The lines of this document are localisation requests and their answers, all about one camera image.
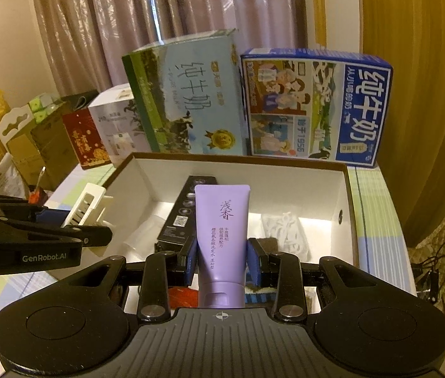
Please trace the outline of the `purple cosmetic tube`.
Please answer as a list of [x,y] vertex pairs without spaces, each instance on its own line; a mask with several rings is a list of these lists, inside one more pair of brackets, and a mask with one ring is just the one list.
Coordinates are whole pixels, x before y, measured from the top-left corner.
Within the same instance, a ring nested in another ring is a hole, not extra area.
[[245,269],[251,188],[247,184],[195,187],[198,305],[245,306]]

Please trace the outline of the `red snack packet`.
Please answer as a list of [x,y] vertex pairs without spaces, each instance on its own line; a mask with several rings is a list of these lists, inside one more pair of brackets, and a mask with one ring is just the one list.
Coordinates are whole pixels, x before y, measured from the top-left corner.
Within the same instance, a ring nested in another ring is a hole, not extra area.
[[168,300],[171,310],[197,308],[198,291],[187,287],[172,287],[168,289]]

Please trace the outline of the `knitted blue brown sock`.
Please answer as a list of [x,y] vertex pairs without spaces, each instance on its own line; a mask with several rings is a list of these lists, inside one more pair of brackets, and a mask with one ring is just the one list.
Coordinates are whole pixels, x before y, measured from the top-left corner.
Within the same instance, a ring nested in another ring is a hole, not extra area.
[[252,294],[276,289],[280,260],[275,258],[274,254],[278,252],[278,241],[274,237],[251,237],[247,240],[245,288]]

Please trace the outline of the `brown cardboard carton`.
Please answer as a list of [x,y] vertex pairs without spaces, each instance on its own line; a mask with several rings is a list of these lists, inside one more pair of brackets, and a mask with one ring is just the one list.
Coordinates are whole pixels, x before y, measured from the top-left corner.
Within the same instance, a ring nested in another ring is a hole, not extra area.
[[28,185],[54,190],[78,164],[63,117],[88,105],[98,93],[89,90],[59,97],[42,93],[0,120],[0,141]]

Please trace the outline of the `white floss picks bag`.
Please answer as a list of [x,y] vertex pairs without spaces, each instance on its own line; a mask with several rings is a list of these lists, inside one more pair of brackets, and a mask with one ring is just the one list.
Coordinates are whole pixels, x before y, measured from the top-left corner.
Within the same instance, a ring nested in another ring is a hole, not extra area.
[[296,214],[262,214],[262,227],[265,236],[277,240],[280,252],[295,254],[302,262],[310,260],[310,246]]

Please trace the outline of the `black rectangular product box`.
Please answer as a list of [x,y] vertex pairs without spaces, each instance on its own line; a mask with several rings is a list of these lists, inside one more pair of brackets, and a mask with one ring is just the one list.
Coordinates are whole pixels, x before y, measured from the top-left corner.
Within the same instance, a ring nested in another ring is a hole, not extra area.
[[196,230],[195,187],[199,184],[217,184],[213,176],[189,176],[163,224],[155,243],[155,252],[179,252],[191,242]]

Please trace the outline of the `red gold gift box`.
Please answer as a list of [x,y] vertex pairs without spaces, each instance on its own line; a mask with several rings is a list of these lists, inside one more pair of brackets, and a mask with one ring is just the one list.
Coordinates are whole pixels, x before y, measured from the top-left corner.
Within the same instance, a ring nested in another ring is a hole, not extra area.
[[94,120],[86,107],[65,114],[62,120],[82,169],[111,163]]

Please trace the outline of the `brown cardboard storage box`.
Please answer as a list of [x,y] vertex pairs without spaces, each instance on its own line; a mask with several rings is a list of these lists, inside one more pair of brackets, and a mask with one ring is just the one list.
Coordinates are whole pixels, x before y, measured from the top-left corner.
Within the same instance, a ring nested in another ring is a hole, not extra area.
[[84,249],[81,268],[113,255],[147,261],[168,225],[185,242],[173,244],[172,269],[155,274],[151,285],[195,287],[202,308],[243,306],[245,271],[259,266],[247,242],[265,235],[264,219],[291,213],[304,230],[309,251],[293,252],[290,267],[323,256],[359,263],[348,172],[340,164],[135,154],[104,187],[113,237],[104,248]]

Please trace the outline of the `checked green blue tablecloth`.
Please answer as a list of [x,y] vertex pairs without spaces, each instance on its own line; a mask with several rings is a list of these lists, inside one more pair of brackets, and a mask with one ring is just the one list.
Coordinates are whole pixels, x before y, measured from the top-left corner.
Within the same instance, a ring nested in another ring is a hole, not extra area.
[[[363,269],[415,294],[401,225],[381,171],[348,169],[357,224],[358,247],[366,260]],[[0,276],[0,309],[54,283],[46,272]],[[0,375],[4,372],[0,365]]]

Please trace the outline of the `white humidifier box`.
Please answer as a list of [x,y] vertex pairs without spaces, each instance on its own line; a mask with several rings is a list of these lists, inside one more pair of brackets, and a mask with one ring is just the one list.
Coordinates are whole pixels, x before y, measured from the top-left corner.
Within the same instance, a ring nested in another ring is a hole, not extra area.
[[129,83],[101,92],[88,109],[114,167],[129,154],[151,152]]

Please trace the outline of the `green blue milk carton box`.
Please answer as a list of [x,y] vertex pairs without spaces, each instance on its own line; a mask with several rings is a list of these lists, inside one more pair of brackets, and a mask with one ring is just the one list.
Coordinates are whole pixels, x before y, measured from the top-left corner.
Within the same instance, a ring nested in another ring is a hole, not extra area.
[[148,43],[123,66],[151,150],[247,155],[247,113],[235,28]]

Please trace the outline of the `pink curtain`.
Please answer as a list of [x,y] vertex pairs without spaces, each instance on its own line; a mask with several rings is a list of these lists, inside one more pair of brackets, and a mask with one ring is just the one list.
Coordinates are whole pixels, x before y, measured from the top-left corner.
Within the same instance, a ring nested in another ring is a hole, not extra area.
[[305,0],[33,0],[58,92],[126,81],[122,57],[155,41],[235,28],[245,48],[304,47]]

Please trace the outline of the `blue white milk carton box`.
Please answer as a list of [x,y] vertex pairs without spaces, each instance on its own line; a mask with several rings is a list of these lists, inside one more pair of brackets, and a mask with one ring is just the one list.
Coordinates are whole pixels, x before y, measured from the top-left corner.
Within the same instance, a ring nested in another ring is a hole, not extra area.
[[249,49],[241,56],[251,153],[373,168],[393,68],[374,55]]

